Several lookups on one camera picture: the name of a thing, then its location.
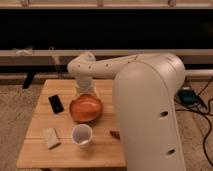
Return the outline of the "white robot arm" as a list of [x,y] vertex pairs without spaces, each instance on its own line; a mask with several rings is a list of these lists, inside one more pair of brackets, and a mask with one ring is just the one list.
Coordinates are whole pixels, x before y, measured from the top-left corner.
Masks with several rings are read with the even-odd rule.
[[93,78],[113,80],[113,106],[127,171],[186,171],[174,96],[185,67],[171,53],[136,54],[96,60],[83,53],[68,63],[78,90]]

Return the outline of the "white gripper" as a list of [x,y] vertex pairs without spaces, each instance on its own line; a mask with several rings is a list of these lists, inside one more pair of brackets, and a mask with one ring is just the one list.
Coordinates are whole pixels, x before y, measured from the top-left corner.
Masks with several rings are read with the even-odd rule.
[[83,94],[95,95],[95,85],[91,77],[76,78],[76,93],[78,96]]

